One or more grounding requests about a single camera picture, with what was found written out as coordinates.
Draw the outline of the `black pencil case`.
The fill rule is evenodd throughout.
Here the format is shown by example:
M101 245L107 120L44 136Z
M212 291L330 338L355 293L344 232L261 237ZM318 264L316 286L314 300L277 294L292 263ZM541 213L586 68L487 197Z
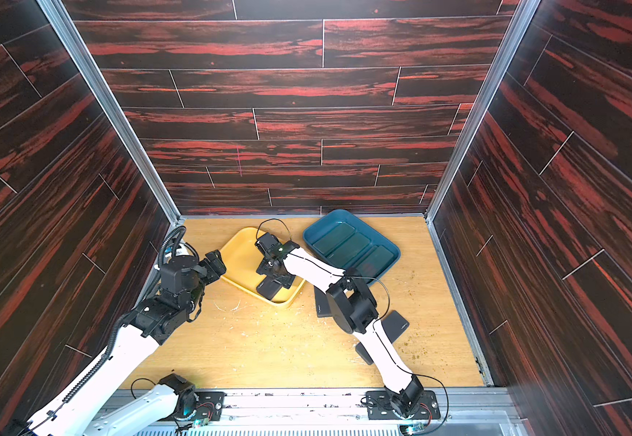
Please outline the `black pencil case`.
M318 287L314 287L314 301L318 318L332 317L332 310L330 309L327 295Z
M256 292L265 299L272 301L281 289L290 289L294 279L294 275L281 276L277 278L266 276L256 287Z
M397 311L391 311L383 320L382 320L382 328L385 332L388 339L395 343L398 338L408 329L410 323L406 320L402 315L400 315ZM355 347L357 354L367 363L368 365L373 364L373 359L370 357L370 354L365 349L362 343L358 343Z

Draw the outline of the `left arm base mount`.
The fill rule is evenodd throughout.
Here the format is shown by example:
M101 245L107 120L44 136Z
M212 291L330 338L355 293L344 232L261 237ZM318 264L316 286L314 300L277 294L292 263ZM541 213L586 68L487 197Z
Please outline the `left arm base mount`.
M174 419L184 423L196 421L219 421L223 413L223 403L226 393L221 391L198 391L193 395L182 394L179 397Z

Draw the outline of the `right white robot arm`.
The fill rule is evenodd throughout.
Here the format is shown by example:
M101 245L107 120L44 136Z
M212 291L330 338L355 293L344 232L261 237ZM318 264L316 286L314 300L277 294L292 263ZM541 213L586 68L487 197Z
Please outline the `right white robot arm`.
M334 321L357 338L379 370L392 410L402 418L412 416L423 385L386 335L376 299L364 278L353 269L343 270L314 258L293 241L281 243L273 234L258 234L255 245L263 255L258 274L279 283L301 277L325 295Z

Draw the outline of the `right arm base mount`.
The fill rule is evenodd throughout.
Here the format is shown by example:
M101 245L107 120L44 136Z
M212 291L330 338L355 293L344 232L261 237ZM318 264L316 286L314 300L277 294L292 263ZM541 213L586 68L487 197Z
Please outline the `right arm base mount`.
M436 395L430 391L423 391L419 399L410 405L389 390L368 391L361 398L361 405L371 421L441 419Z

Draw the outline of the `yellow plastic storage tray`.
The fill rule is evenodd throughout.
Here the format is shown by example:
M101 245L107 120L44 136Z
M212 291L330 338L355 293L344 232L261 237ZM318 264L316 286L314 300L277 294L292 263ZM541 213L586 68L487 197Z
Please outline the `yellow plastic storage tray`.
M296 277L289 289L281 288L272 300L258 294L257 286L263 281L265 275L256 272L263 259L255 246L256 231L256 227L244 227L221 248L221 256L227 268L221 279L258 301L274 307L288 307L301 292L306 281L301 277Z

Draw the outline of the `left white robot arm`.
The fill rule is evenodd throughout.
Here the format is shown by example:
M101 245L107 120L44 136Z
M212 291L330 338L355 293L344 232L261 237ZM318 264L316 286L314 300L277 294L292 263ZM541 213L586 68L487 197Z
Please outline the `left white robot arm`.
M117 387L184 323L201 312L207 285L226 272L219 251L205 258L172 254L160 266L160 289L116 322L107 346L63 392L27 420L14 420L5 435L132 435L155 421L171 419L186 430L208 421L214 408L202 403L192 383L178 375L125 406L98 412Z

